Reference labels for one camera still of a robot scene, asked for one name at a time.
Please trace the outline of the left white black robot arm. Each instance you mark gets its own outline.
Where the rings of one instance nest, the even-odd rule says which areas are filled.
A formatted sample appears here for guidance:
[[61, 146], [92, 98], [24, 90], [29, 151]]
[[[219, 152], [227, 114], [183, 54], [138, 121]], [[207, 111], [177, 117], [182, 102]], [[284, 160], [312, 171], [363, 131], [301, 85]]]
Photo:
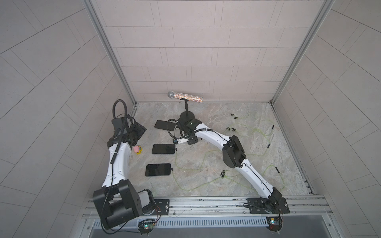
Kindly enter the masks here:
[[128, 221], [156, 213], [155, 219], [145, 219], [138, 225], [137, 233], [149, 234], [161, 216], [160, 208], [149, 189], [138, 192], [128, 179], [133, 147], [146, 132], [146, 128], [129, 115], [124, 100], [116, 100], [113, 108], [118, 103], [123, 105], [124, 112], [116, 116], [116, 112], [112, 111], [114, 134], [107, 142], [110, 155], [108, 170], [101, 188], [93, 193], [93, 202], [105, 234], [121, 232]]

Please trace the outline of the black smartphone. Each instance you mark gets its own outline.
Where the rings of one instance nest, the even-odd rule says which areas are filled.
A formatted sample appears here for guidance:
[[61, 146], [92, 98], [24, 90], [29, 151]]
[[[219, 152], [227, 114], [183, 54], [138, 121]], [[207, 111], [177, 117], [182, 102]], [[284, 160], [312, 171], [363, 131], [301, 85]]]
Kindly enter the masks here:
[[156, 176], [168, 176], [171, 174], [171, 164], [161, 163], [161, 164], [148, 164], [145, 170], [146, 177], [156, 177]]
[[174, 154], [176, 146], [174, 144], [153, 144], [152, 154]]
[[159, 130], [169, 130], [169, 131], [174, 131], [176, 127], [176, 124], [173, 122], [168, 122], [168, 121], [163, 121], [163, 120], [157, 120], [154, 128], [159, 129]]

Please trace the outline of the green wired earphones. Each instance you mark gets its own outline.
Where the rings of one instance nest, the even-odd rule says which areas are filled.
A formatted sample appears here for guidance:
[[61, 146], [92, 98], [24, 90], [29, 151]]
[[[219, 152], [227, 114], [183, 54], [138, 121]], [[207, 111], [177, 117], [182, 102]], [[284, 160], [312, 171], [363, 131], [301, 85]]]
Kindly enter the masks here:
[[208, 169], [229, 169], [223, 162], [222, 151], [208, 142], [194, 145], [180, 144], [176, 148], [173, 167], [187, 172], [202, 172]]
[[226, 127], [225, 132], [244, 140], [246, 153], [253, 157], [264, 157], [274, 137], [275, 122], [261, 119], [256, 114], [243, 117], [231, 114], [233, 121]]
[[[253, 185], [237, 170], [222, 162], [217, 150], [207, 151], [193, 158], [175, 153], [168, 156], [172, 164], [174, 195], [176, 196], [233, 196], [258, 195]], [[248, 160], [264, 179], [282, 194], [290, 189], [280, 163], [271, 161], [267, 153], [249, 154]]]

